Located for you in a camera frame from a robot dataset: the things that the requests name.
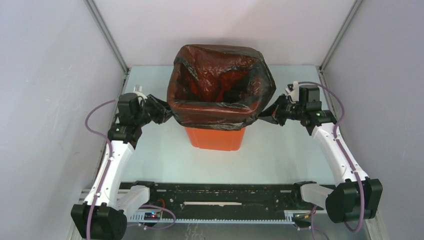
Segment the orange plastic trash bin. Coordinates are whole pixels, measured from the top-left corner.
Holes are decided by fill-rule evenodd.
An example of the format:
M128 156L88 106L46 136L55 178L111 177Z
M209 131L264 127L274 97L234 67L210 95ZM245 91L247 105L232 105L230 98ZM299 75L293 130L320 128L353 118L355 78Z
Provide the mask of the orange plastic trash bin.
M246 128L236 131L184 128L193 147L205 150L238 151Z

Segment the black plastic trash bag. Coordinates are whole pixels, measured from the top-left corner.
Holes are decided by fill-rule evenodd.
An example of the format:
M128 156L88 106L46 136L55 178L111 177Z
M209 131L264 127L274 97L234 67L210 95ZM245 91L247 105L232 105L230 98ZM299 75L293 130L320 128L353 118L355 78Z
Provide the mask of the black plastic trash bag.
M258 50L186 44L175 56L166 101L183 127L238 131L258 119L275 91Z

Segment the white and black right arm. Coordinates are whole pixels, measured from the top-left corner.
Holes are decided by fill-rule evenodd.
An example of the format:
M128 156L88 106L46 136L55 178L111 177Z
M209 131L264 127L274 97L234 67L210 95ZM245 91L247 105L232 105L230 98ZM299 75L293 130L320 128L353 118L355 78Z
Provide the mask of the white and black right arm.
M322 109L321 90L313 82L293 82L285 93L259 119L284 126L286 120L299 121L320 147L330 167L335 189L313 181L294 184L291 204L304 209L313 204L325 209L334 223L362 222L373 219L383 193L379 179L371 179L360 167L340 133L340 118Z

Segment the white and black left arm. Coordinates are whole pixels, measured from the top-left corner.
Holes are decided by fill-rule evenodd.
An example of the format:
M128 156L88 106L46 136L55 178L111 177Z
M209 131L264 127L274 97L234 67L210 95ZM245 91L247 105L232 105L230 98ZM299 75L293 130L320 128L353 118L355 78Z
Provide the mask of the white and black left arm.
M106 106L102 103L89 112L86 129L105 139L106 149L96 179L81 204L74 204L70 215L82 238L86 240L121 240L125 235L129 217L142 205L153 208L158 194L149 186L133 186L123 197L118 197L124 170L135 152L142 127L153 122L165 123L171 116L170 106L149 94L125 93L112 103L117 104L115 123L107 133L89 126L95 111Z

